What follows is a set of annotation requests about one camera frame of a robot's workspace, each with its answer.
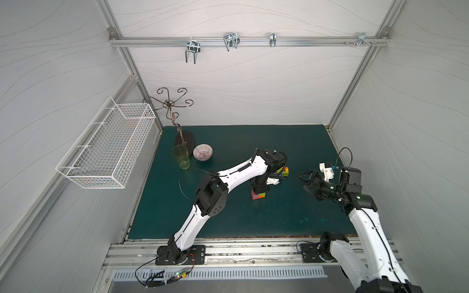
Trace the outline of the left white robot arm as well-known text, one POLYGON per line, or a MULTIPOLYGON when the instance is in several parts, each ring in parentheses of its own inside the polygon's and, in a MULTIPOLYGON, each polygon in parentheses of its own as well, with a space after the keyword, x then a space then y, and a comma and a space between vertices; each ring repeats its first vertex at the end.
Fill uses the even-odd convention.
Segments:
POLYGON ((211 217, 225 208, 228 194, 234 188, 249 182, 253 195, 265 194, 271 186, 286 179, 283 172, 287 169, 287 162, 287 155, 282 152, 256 149, 250 159, 237 166, 208 172, 197 189, 191 212, 167 243, 167 259, 174 264, 185 261, 196 236, 211 217))

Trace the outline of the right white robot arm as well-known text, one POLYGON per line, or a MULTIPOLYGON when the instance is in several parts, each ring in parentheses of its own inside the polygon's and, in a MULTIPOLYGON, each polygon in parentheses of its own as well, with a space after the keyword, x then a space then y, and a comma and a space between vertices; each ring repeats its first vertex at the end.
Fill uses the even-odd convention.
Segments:
POLYGON ((360 239, 362 262, 344 234, 325 232, 316 247, 325 262, 337 261, 357 293, 420 293, 392 252, 370 195, 363 194, 357 168, 321 163, 318 171, 297 175, 304 190, 317 201, 330 200, 347 214, 360 239))

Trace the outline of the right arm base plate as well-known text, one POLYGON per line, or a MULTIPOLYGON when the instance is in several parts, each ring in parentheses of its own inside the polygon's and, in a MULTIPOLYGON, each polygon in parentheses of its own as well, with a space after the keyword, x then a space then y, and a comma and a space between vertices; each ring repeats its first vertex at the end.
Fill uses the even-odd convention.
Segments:
POLYGON ((319 242, 302 242, 299 244, 299 253, 304 263, 324 263, 333 259, 322 253, 319 242))

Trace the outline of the magenta brick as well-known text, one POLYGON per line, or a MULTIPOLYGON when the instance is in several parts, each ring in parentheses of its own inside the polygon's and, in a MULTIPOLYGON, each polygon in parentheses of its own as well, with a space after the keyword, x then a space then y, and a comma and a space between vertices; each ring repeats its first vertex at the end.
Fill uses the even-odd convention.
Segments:
POLYGON ((258 194, 256 194, 253 190, 251 191, 251 196, 252 196, 252 200, 256 200, 258 199, 258 194))

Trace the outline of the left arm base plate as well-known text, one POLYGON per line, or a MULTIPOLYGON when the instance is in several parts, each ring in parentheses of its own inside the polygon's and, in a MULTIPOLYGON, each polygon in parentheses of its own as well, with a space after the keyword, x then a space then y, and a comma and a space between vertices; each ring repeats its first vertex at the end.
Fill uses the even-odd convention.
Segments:
POLYGON ((205 263, 205 245, 193 245, 190 249, 180 251, 176 246, 160 246, 157 250, 157 266, 202 265, 205 263))

